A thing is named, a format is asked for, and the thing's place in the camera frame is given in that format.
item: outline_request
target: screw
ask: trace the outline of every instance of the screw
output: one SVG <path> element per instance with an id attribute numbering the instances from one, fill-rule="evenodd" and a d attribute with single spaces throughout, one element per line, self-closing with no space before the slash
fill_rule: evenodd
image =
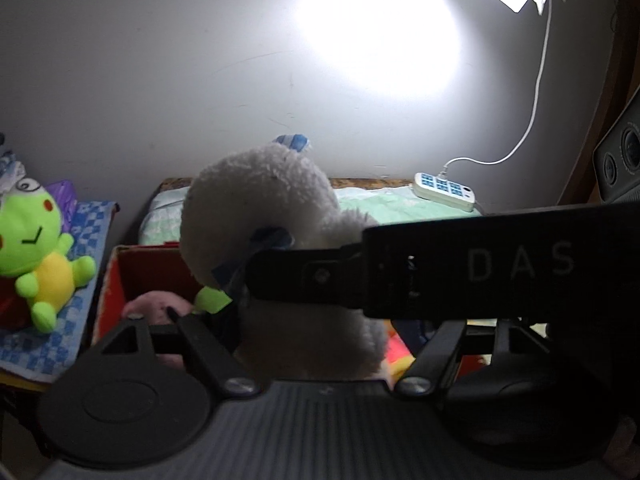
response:
<path id="1" fill-rule="evenodd" d="M 314 274 L 314 280 L 316 280 L 316 283 L 319 283 L 320 285 L 324 285 L 328 282 L 330 277 L 331 273 L 324 267 L 320 267 Z"/>
<path id="2" fill-rule="evenodd" d="M 232 377 L 225 381 L 225 390 L 239 397 L 247 397 L 258 391 L 258 385 L 248 377 Z"/>
<path id="3" fill-rule="evenodd" d="M 431 381 L 424 377 L 405 377 L 396 384 L 396 391 L 406 397 L 427 396 L 432 390 Z"/>

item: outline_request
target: white plush toy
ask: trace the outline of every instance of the white plush toy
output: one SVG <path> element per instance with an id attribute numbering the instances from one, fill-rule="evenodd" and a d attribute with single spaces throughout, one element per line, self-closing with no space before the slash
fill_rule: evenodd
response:
<path id="1" fill-rule="evenodd" d="M 256 231 L 284 228 L 293 249 L 338 248 L 375 225 L 341 212 L 327 177 L 281 144 L 231 155 L 194 179 L 182 211 L 180 251 L 196 279 L 219 288 L 212 270 L 238 261 Z M 236 357 L 259 380 L 387 378 L 380 320 L 340 306 L 239 301 Z"/>

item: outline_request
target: stuffed animal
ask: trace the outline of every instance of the stuffed animal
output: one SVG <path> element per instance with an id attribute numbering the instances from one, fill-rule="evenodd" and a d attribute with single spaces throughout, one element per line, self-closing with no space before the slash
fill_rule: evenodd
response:
<path id="1" fill-rule="evenodd" d="M 0 275 L 17 277 L 15 290 L 43 333 L 55 329 L 60 309 L 95 275 L 92 257 L 66 259 L 74 239 L 60 234 L 61 226 L 55 200 L 31 178 L 0 197 Z"/>
<path id="2" fill-rule="evenodd" d="M 172 292 L 152 290 L 129 301 L 122 309 L 121 318 L 127 319 L 129 314 L 142 314 L 149 325 L 169 325 L 172 321 L 166 313 L 170 306 L 181 316 L 193 311 L 193 305 Z M 171 368 L 183 368 L 182 356 L 177 354 L 158 354 L 158 361 Z"/>
<path id="3" fill-rule="evenodd" d="M 225 287 L 238 302 L 236 357 L 258 380 L 386 379 L 383 321 L 338 305 L 256 300 L 237 287 L 242 263 L 265 230 L 286 234 L 282 246 L 288 239 L 293 249 L 324 249 L 358 242 L 372 225 L 357 210 L 340 211 L 329 180 L 309 158 L 273 143 L 228 156 L 194 179 L 180 252 L 201 284 L 235 289 Z"/>

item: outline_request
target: white cable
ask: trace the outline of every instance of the white cable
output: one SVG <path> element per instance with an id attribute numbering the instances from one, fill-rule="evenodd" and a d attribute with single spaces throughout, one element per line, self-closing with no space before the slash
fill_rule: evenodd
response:
<path id="1" fill-rule="evenodd" d="M 527 127 L 526 131 L 524 132 L 524 135 L 519 140 L 519 142 L 515 145 L 515 147 L 506 156 L 504 156 L 500 160 L 495 160 L 494 162 L 483 162 L 482 160 L 475 160 L 474 158 L 469 158 L 468 156 L 459 156 L 458 158 L 452 158 L 449 162 L 447 162 L 444 165 L 444 168 L 442 168 L 442 171 L 438 175 L 440 178 L 446 178 L 447 177 L 447 170 L 449 169 L 449 165 L 452 164 L 453 162 L 457 162 L 459 160 L 468 160 L 469 162 L 474 162 L 476 164 L 482 164 L 484 166 L 494 166 L 495 164 L 500 164 L 500 163 L 504 162 L 505 160 L 507 160 L 508 158 L 510 158 L 511 155 L 513 155 L 517 151 L 517 149 L 522 145 L 522 143 L 529 136 L 529 132 L 531 131 L 531 128 L 533 127 L 533 121 L 536 119 L 536 112 L 538 111 L 538 96 L 540 94 L 540 81 L 542 80 L 542 72 L 545 69 L 546 46 L 547 46 L 547 44 L 549 42 L 549 29 L 550 29 L 550 26 L 551 26 L 551 2 L 552 1 L 553 0 L 549 0 L 549 10 L 548 10 L 548 13 L 547 13 L 547 16 L 546 16 L 545 42 L 542 45 L 542 58 L 540 59 L 540 69 L 538 70 L 538 78 L 536 79 L 536 92 L 535 92 L 534 97 L 533 97 L 533 108 L 531 110 L 531 118 L 529 120 L 529 126 Z"/>

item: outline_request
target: white wall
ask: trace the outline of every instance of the white wall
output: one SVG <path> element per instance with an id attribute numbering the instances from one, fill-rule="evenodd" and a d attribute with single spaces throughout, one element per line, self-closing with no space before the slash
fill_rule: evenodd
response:
<path id="1" fill-rule="evenodd" d="M 367 94 L 326 67 L 297 0 L 0 0 L 0 131 L 44 182 L 122 206 L 119 237 L 167 176 L 305 133 L 329 176 L 409 177 L 454 156 L 495 159 L 529 120 L 545 17 L 447 0 L 462 58 L 438 95 Z M 554 1 L 539 116 L 491 168 L 452 166 L 489 210 L 551 205 L 591 122 L 613 0 Z"/>

